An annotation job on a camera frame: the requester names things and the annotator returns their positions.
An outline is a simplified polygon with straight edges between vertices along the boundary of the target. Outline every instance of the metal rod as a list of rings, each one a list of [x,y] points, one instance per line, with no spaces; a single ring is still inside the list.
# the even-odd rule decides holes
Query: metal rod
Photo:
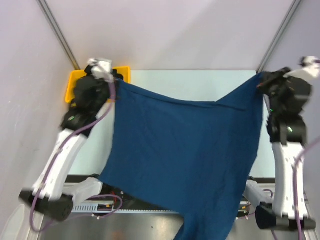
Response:
[[[53,13],[51,12],[51,9],[47,3],[46,0],[36,0],[39,3],[40,8],[42,9],[45,17],[47,18],[49,24],[51,25],[54,34],[56,35],[56,37],[58,38],[60,44],[62,45],[62,48],[65,52],[65,54],[67,55],[67,57],[69,58],[70,62],[72,63],[73,67],[75,70],[79,70],[80,66],[65,38],[65,36],[63,35]]]
[[[275,37],[272,40],[271,45],[269,46],[268,50],[266,51],[266,54],[264,55],[259,67],[257,68],[256,72],[260,73],[265,70],[265,67],[267,63],[269,62],[272,54],[274,53],[275,49],[277,48],[280,40],[282,39],[286,29],[288,28],[289,24],[291,23],[295,13],[297,12],[299,6],[303,0],[294,0],[291,4],[291,7],[289,11],[287,12],[286,16],[284,17],[284,20],[282,21],[277,33],[275,34]]]

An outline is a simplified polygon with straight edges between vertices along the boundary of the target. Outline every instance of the yellow bin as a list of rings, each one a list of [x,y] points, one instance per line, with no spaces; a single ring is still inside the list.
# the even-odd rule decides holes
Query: yellow bin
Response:
[[[123,80],[126,83],[131,83],[131,76],[130,76],[130,67],[129,66],[117,66],[113,67],[113,69],[117,70],[118,74],[121,74],[123,76]],[[71,103],[72,99],[75,98],[74,95],[74,88],[76,86],[76,82],[78,79],[86,76],[87,74],[85,73],[85,70],[74,70],[70,73],[69,77],[69,82],[68,82],[68,87],[66,89],[66,94],[65,94],[65,102],[67,104]]]

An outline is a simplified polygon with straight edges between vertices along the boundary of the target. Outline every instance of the white table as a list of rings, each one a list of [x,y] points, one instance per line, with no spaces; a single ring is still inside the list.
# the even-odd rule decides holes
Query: white table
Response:
[[[255,74],[255,71],[139,70],[131,71],[131,83],[175,99],[217,101]],[[268,117],[266,106],[264,106],[263,115],[264,123],[261,129],[258,157],[250,175],[256,178],[274,178],[275,158],[266,128]],[[102,172],[112,147],[114,118],[113,109],[94,127],[88,141],[80,150],[70,175],[91,175]]]

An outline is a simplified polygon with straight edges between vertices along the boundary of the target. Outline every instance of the blue cloth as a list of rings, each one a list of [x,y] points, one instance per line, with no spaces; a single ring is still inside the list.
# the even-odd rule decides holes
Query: blue cloth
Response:
[[[175,240],[225,240],[257,157],[259,83],[258,74],[216,102],[195,102],[120,82],[100,181],[180,213]]]

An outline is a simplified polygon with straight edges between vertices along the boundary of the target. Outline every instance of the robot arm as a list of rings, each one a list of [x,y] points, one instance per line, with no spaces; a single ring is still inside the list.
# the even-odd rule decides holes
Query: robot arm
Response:
[[[319,76],[320,65],[315,57],[304,57],[301,65],[303,68],[294,71],[283,68],[263,73],[258,86],[269,99],[266,102],[269,111],[267,130],[275,158],[276,182],[274,200],[255,181],[248,180],[246,183],[244,196],[256,207],[256,222],[260,229],[297,230],[294,190],[297,192],[302,229],[316,228],[315,221],[308,216],[305,203],[304,158],[296,165],[296,186],[294,167],[296,157],[307,144],[307,127],[300,113],[311,95],[312,86],[308,82]]]
[[[68,218],[73,206],[99,195],[103,188],[102,182],[89,177],[63,192],[72,164],[111,95],[107,83],[113,82],[111,61],[90,59],[88,64],[87,76],[79,79],[74,88],[75,98],[64,116],[46,167],[32,188],[23,189],[19,195],[30,207],[35,201],[35,211],[59,222]]]

